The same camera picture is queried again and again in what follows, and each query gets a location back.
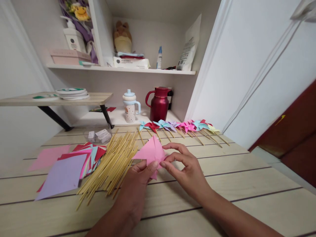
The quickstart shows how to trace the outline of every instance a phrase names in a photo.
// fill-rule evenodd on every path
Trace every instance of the sippy bottle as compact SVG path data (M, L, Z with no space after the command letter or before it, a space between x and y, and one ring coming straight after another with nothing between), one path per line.
M127 123L134 123L135 122L135 103L138 104L138 113L141 112L141 104L140 102L136 101L135 93L131 92L130 89L127 90L126 93L123 95L123 103L125 108L125 119Z

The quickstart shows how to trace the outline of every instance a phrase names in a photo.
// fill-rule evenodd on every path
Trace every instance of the small bottle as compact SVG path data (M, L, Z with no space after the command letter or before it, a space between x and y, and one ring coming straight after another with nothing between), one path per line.
M77 50L81 53L87 53L82 34L76 30L75 24L68 17L60 17L67 20L68 28L64 29L64 34L66 36L69 49Z
M127 93L123 95L123 103L125 109L125 120L127 123L135 122L135 114L141 113L141 104L136 101L135 93L131 92L130 89L127 90ZM138 113L135 113L135 104L138 104Z
M169 101L169 106L168 106L168 110L171 109L171 104L172 104L172 96L173 96L173 91L172 91L172 87L168 87L168 89L170 90L167 94L167 99Z
M161 69L162 64L162 46L159 47L156 69Z

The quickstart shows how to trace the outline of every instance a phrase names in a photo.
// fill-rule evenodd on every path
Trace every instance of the red thermos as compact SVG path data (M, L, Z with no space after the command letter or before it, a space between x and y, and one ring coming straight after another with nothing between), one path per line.
M146 95L146 105L150 107L150 120L158 122L159 120L166 120L169 101L167 99L168 92L171 91L166 87L157 87L155 91L150 91ZM151 100L151 105L147 103L148 97L151 93L155 93Z

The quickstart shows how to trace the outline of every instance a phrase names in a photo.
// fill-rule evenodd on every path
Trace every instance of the finger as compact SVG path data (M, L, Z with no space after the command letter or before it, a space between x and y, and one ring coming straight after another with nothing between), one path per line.
M146 160L142 160L141 162L139 162L131 167L131 169L133 171L136 171L137 173L141 172L145 168L146 168Z
M165 161L168 162L173 162L173 161L180 161L182 164L184 164L185 167L188 167L190 164L190 158L189 156L182 155L181 153L178 152L173 152L171 155L167 156Z
M189 150L187 149L187 147L181 143L168 143L167 145L162 146L163 149L167 150L167 149L176 149L177 151L179 151L181 154L184 155L192 155Z
M146 182L149 180L149 178L154 174L154 172L158 168L158 161L151 162L147 167L141 172L142 178L146 180Z
M180 170L174 167L169 161L162 161L160 165L165 168L169 174L171 174L176 180L183 174Z

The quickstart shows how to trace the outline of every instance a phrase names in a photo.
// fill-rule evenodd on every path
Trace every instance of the thermos lid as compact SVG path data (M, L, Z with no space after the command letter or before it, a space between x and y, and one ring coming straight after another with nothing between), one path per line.
M168 89L167 87L156 87L155 96L167 97L169 91L170 89Z
M126 96L126 97L132 97L132 96L134 96L134 95L135 95L135 93L134 93L134 92L131 92L131 89L127 89L127 92L124 93L124 96Z

